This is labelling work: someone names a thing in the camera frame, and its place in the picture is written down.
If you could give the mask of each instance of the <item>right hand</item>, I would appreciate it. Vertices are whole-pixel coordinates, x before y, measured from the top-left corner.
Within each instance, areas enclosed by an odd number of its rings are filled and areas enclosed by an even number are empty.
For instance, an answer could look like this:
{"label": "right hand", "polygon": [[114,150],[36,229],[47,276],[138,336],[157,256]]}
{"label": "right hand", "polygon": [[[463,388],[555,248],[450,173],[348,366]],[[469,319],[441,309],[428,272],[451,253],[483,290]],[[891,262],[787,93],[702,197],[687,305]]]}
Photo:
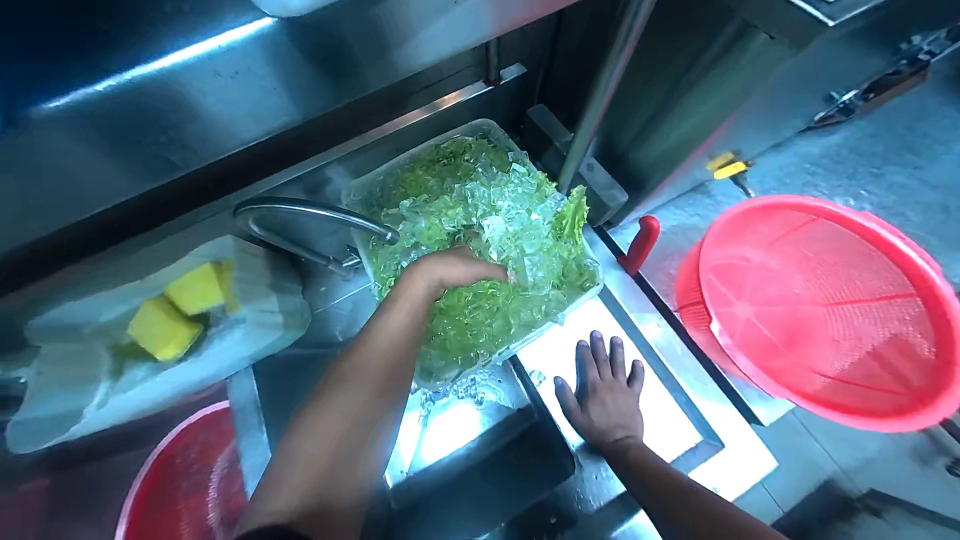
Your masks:
{"label": "right hand", "polygon": [[589,344],[577,344],[577,392],[560,377],[554,378],[557,400],[564,416],[590,445],[607,454],[623,444],[641,443],[643,417],[640,388],[643,363],[634,360],[626,373],[623,340],[610,340],[610,354],[599,331],[590,333]]}
{"label": "right hand", "polygon": [[467,246],[456,246],[418,258],[407,266],[401,278],[423,284],[434,298],[440,298],[447,289],[481,280],[505,282],[507,269],[474,257]]}

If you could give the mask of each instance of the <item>sink faucet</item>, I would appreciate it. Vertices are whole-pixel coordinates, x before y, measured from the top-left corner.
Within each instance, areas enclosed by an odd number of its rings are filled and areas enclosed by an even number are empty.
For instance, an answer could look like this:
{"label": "sink faucet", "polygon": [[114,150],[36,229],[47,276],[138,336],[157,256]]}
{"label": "sink faucet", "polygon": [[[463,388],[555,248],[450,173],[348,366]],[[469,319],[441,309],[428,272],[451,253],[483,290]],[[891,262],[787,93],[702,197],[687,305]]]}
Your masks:
{"label": "sink faucet", "polygon": [[338,225],[350,227],[351,229],[359,229],[379,236],[383,241],[391,245],[396,244],[400,239],[400,234],[394,229],[368,219],[356,212],[291,197],[256,197],[240,203],[233,209],[233,219],[236,220],[237,225],[241,229],[261,240],[283,248],[290,253],[317,262],[345,278],[352,276],[356,269],[363,265],[360,257],[355,254],[350,254],[348,257],[340,260],[329,255],[324,255],[291,242],[282,235],[265,229],[256,223],[257,216],[270,212],[315,215],[322,219],[335,222]]}

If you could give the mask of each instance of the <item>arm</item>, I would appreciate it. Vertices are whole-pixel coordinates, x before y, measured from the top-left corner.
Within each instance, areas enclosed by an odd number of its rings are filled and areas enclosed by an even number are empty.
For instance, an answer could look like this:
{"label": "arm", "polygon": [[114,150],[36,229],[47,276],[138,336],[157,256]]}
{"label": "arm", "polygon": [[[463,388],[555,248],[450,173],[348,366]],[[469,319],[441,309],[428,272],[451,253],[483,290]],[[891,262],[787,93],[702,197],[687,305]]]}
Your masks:
{"label": "arm", "polygon": [[577,344],[577,392],[557,377],[564,416],[607,459],[664,539],[756,538],[786,540],[772,528],[725,501],[663,461],[643,444],[638,406],[643,364],[626,373],[623,341],[595,331]]}
{"label": "arm", "polygon": [[281,524],[356,538],[396,442],[430,308],[451,287],[506,280],[468,248],[423,257],[339,354],[284,432],[239,532]]}

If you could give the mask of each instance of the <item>yellow sponge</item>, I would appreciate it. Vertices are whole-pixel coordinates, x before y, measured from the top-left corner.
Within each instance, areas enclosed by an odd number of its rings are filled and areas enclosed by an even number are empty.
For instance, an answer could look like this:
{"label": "yellow sponge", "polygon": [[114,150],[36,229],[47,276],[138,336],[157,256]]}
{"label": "yellow sponge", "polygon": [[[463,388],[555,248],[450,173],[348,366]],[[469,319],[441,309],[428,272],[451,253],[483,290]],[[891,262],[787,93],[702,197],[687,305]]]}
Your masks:
{"label": "yellow sponge", "polygon": [[187,319],[166,298],[156,296],[140,306],[127,333],[157,360],[173,362],[187,352],[203,329],[204,325]]}
{"label": "yellow sponge", "polygon": [[163,293],[187,315],[203,313],[226,300],[221,285],[221,269],[216,262],[205,262],[176,278]]}

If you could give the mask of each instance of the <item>lettuce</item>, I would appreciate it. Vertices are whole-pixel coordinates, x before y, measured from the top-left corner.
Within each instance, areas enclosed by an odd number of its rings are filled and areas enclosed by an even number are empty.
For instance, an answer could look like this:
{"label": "lettuce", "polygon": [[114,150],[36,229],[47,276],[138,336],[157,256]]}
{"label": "lettuce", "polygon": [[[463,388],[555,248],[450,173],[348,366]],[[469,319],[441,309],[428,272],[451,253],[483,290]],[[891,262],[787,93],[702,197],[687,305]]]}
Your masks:
{"label": "lettuce", "polygon": [[599,283],[584,248],[584,188],[564,197],[525,154],[460,136],[425,149],[394,174],[385,184],[397,189],[368,212],[400,233],[393,246],[371,241],[379,300],[406,265],[458,244],[515,278],[443,295],[431,312],[419,380],[450,382],[486,364]]}

